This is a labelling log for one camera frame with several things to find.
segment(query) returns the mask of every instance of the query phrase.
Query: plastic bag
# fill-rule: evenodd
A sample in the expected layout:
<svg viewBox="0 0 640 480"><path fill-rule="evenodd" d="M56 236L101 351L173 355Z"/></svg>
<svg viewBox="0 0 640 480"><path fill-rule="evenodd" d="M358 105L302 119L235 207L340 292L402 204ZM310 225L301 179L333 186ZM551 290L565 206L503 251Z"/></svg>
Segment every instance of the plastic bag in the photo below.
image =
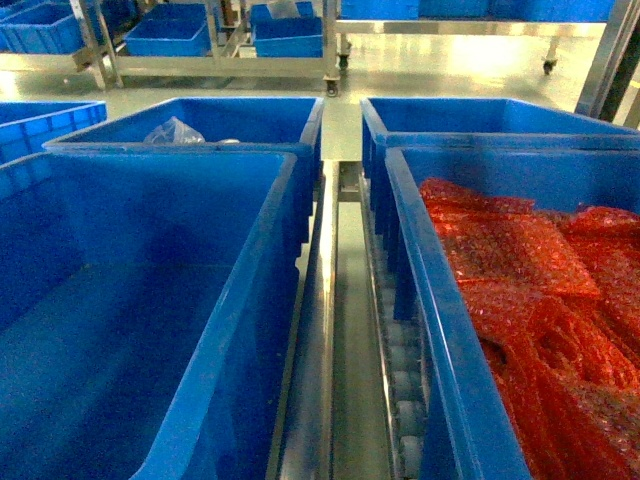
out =
<svg viewBox="0 0 640 480"><path fill-rule="evenodd" d="M294 0L273 0L267 3L267 8L271 18L279 20L281 18L300 18L298 6Z"/></svg>
<svg viewBox="0 0 640 480"><path fill-rule="evenodd" d="M171 117L147 135L144 143L205 143L205 139L197 130Z"/></svg>

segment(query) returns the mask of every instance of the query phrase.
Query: shiny floor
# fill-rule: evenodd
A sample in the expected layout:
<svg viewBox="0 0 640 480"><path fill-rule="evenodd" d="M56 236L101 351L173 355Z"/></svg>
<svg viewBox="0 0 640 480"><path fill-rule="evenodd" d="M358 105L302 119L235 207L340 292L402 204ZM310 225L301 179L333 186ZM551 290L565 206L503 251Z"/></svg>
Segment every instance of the shiny floor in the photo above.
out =
<svg viewBox="0 0 640 480"><path fill-rule="evenodd" d="M501 96L573 110L598 45L563 40L551 76L542 71L548 38L354 36L338 98L327 99L325 160L359 160L358 102L365 96ZM102 99L114 118L176 96L324 94L318 80L127 79L102 93L89 74L69 77L0 72L0 98ZM336 325L335 478L389 477L378 358L368 318L359 205L341 205Z"/></svg>

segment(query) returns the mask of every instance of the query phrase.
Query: bin rim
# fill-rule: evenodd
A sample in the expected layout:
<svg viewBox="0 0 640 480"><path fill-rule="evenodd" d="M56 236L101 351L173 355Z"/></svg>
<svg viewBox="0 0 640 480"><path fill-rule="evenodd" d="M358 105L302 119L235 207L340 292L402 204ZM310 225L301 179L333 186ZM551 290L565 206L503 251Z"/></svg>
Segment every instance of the bin rim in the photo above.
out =
<svg viewBox="0 0 640 480"><path fill-rule="evenodd" d="M164 145L152 145L144 142L68 142L69 139L74 138L78 135L83 135L88 132L92 132L99 128L105 128L109 125L112 125L116 122L127 122L131 120L136 115L141 112L146 112L153 109L163 108L166 105L170 105L174 102L181 101L198 101L198 100L213 100L216 102L231 102L235 100L253 100L253 101L267 101L267 100L314 100L314 104L309 112L309 116L307 117L307 121L305 123L304 129L300 135L300 139L297 142L284 142L284 143L265 143L265 142L241 142L239 144L233 144L234 150L243 150L243 151L252 151L256 148L265 149L265 147L269 146L271 151L292 151L296 150L298 155L300 155L299 150L304 148L305 155L310 155L318 135L320 133L320 127L322 123L322 113L324 111L324 99L319 97L259 97L259 96L242 96L242 97L175 97L165 100L160 103L156 103L155 105L151 105L143 110L137 111L135 113L125 115L120 118L108 120L106 122L102 122L98 125L92 125L85 129L79 130L77 132L72 132L67 135L63 135L61 137L56 138L55 140L51 140L46 142L43 146L48 151L69 151L69 150L103 150L105 148L113 149L117 151L134 151L140 150L141 148L149 149L154 148L158 151L163 150L175 150L185 148L195 149L196 152L205 152L205 151L215 151L215 150L225 150L228 149L228 145L220 145L214 142L207 142L204 144L197 145L172 145L172 144L164 144Z"/></svg>
<svg viewBox="0 0 640 480"><path fill-rule="evenodd" d="M429 337L435 378L461 478L531 480L416 181L401 149L386 167Z"/></svg>

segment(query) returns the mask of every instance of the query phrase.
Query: metal leg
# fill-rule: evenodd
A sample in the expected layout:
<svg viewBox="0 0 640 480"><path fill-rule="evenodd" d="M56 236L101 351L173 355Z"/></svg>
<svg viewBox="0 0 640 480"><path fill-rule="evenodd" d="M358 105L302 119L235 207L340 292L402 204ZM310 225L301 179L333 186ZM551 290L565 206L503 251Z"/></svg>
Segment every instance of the metal leg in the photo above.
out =
<svg viewBox="0 0 640 480"><path fill-rule="evenodd" d="M97 69L93 70L94 77L96 79L96 85L101 90L107 89L108 82L108 74L107 69L104 65L104 59L102 56L102 48L96 39L95 32L93 30L93 25L91 25L91 21L89 20L89 7L87 6L86 0L69 0L71 3L71 8L73 10L73 14L78 20L78 24L80 25L80 32L82 32L82 39L84 43L87 45L89 50L91 51L91 60L92 65L97 66Z"/></svg>
<svg viewBox="0 0 640 480"><path fill-rule="evenodd" d="M640 0L617 0L576 113L613 121L640 59Z"/></svg>
<svg viewBox="0 0 640 480"><path fill-rule="evenodd" d="M340 34L340 43L338 56L340 57L340 71L344 72L349 68L349 55L351 55L351 43L349 43L349 39L347 38L346 33Z"/></svg>
<svg viewBox="0 0 640 480"><path fill-rule="evenodd" d="M338 5L336 0L323 0L322 11L324 15L322 22L324 29L324 80L327 82L327 95L335 97L338 95L338 80L340 80L340 72L336 65L336 57L338 53L338 38L336 36Z"/></svg>
<svg viewBox="0 0 640 480"><path fill-rule="evenodd" d="M624 121L624 126L636 130L638 129L638 126L640 126L640 90L638 90L636 97L633 99L629 114Z"/></svg>
<svg viewBox="0 0 640 480"><path fill-rule="evenodd" d="M558 64L557 50L560 45L560 37L553 37L551 39L551 45L549 45L549 51L547 57L544 59L544 74L550 75L554 67Z"/></svg>
<svg viewBox="0 0 640 480"><path fill-rule="evenodd" d="M96 9L96 14L98 16L100 31L102 32L102 38L107 48L107 55L109 56L109 63L111 63L111 68L113 69L116 85L119 88L122 88L124 87L124 82L122 81L122 77L120 76L120 73L118 73L118 66L116 65L116 52L115 52L115 49L113 48L113 42L111 41L111 36L109 35L109 27L107 27L107 22L104 19L104 15L102 14L102 7L100 3L101 2L99 1L95 2L95 9Z"/></svg>

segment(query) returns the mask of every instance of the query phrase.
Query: blue plastic bin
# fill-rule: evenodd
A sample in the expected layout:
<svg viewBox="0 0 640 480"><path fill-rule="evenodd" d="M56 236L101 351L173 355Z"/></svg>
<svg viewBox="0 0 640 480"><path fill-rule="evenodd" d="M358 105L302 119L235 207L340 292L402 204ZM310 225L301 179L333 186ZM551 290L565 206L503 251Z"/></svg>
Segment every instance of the blue plastic bin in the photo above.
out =
<svg viewBox="0 0 640 480"><path fill-rule="evenodd" d="M320 128L324 100L311 97L176 98L133 115L67 135L45 145L51 151L148 151L144 138L171 117L200 132L207 143L154 145L157 151L267 151L298 157L302 179L298 207L312 212L313 185L320 173ZM239 143L218 143L235 139ZM308 225L300 225L307 239Z"/></svg>
<svg viewBox="0 0 640 480"><path fill-rule="evenodd" d="M396 226L387 242L408 254L411 268L399 271L416 287L437 379L432 392L446 418L429 416L421 478L530 479L418 186L437 177L486 195L532 198L541 209L587 204L640 213L640 152L407 148L391 150L386 167L393 193L384 212ZM434 442L447 437L455 456L434 459ZM448 465L453 475L434 474Z"/></svg>
<svg viewBox="0 0 640 480"><path fill-rule="evenodd" d="M258 57L321 58L322 19L290 18L253 26Z"/></svg>
<svg viewBox="0 0 640 480"><path fill-rule="evenodd" d="M528 22L606 22L615 0L527 0L522 19Z"/></svg>
<svg viewBox="0 0 640 480"><path fill-rule="evenodd" d="M390 147L640 149L636 130L518 100L371 98L361 104L362 163L365 176L371 179L374 211Z"/></svg>
<svg viewBox="0 0 640 480"><path fill-rule="evenodd" d="M14 53L60 55L84 47L69 5L43 3L11 15L0 22L0 33Z"/></svg>
<svg viewBox="0 0 640 480"><path fill-rule="evenodd" d="M345 20L417 20L420 0L342 0Z"/></svg>
<svg viewBox="0 0 640 480"><path fill-rule="evenodd" d="M147 20L125 35L130 55L205 57L211 50L206 21Z"/></svg>
<svg viewBox="0 0 640 480"><path fill-rule="evenodd" d="M313 2L296 2L296 7L298 7L298 13L301 17L316 16L313 11ZM251 7L250 20L252 25L257 25L260 22L272 22L274 19L266 4L258 4Z"/></svg>
<svg viewBox="0 0 640 480"><path fill-rule="evenodd" d="M0 165L106 119L104 102L0 102Z"/></svg>
<svg viewBox="0 0 640 480"><path fill-rule="evenodd" d="M3 479L264 478L298 286L295 162L0 167Z"/></svg>
<svg viewBox="0 0 640 480"><path fill-rule="evenodd" d="M479 18L489 14L490 0L421 0L419 14L428 18Z"/></svg>
<svg viewBox="0 0 640 480"><path fill-rule="evenodd" d="M218 19L222 18L222 12L216 9L216 29L220 31ZM207 10L202 3L160 3L153 7L142 19L149 20L191 20L194 22L207 22Z"/></svg>

